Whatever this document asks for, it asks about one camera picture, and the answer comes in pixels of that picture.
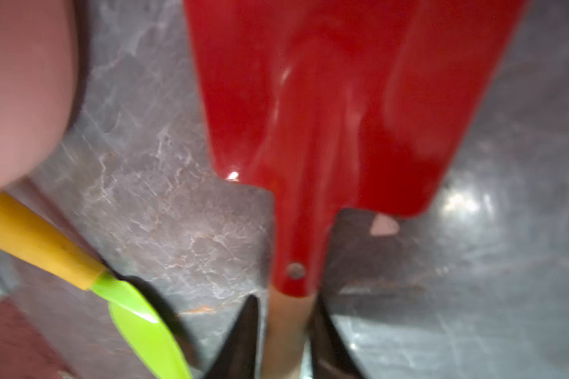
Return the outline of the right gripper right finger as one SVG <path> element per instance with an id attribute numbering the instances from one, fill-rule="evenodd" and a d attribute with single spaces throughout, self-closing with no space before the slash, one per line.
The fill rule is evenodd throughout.
<path id="1" fill-rule="evenodd" d="M 321 295 L 308 324 L 311 367 L 315 379 L 362 379 L 364 374 L 334 325 Z"/>

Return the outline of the red shovel wooden handle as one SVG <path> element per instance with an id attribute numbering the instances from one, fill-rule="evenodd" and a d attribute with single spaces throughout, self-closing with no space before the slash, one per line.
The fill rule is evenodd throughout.
<path id="1" fill-rule="evenodd" d="M 345 208 L 431 203 L 524 1 L 186 1 L 212 161 L 273 194 L 264 378 L 298 378 Z"/>

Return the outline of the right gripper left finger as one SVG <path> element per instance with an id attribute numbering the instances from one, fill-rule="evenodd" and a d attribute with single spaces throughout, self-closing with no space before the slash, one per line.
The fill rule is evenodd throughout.
<path id="1" fill-rule="evenodd" d="M 248 295 L 205 379 L 255 378 L 259 316 L 258 297 Z"/>

